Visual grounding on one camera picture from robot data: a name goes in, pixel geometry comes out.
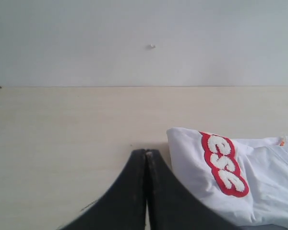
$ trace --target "red logo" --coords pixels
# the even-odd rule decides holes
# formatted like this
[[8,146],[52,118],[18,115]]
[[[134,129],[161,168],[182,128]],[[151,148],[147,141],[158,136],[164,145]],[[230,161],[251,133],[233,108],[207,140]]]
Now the red logo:
[[235,147],[228,138],[218,135],[202,134],[204,158],[211,168],[219,188],[226,195],[244,197],[249,192],[245,179],[241,176],[240,167],[235,159]]

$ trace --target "embroidered patch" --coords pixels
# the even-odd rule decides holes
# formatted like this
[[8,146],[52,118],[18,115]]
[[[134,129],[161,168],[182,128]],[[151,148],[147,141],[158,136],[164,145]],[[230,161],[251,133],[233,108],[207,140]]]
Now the embroidered patch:
[[235,147],[228,138],[214,134],[202,134],[204,158],[211,168],[219,188],[226,195],[244,197],[249,187],[241,176],[241,169],[235,159]]

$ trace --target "black plastic object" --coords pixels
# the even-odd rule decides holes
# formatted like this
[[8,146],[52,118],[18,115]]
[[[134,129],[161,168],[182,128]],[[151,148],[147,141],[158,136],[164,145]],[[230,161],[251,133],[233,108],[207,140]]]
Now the black plastic object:
[[60,230],[144,230],[145,150],[131,153],[109,190],[80,217]]
[[239,230],[197,200],[158,150],[146,151],[145,189],[151,230]]

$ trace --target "light wood panel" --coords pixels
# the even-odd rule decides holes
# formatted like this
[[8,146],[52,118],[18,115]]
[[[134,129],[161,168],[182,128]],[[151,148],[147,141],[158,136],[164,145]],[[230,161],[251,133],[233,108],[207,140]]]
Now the light wood panel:
[[166,130],[288,135],[288,87],[0,89],[0,230],[55,229]]

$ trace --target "white t-shirt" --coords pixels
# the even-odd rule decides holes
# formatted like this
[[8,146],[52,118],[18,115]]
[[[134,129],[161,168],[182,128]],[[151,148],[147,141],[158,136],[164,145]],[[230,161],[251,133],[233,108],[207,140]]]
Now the white t-shirt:
[[172,168],[202,203],[238,226],[288,228],[288,137],[228,139],[167,131]]

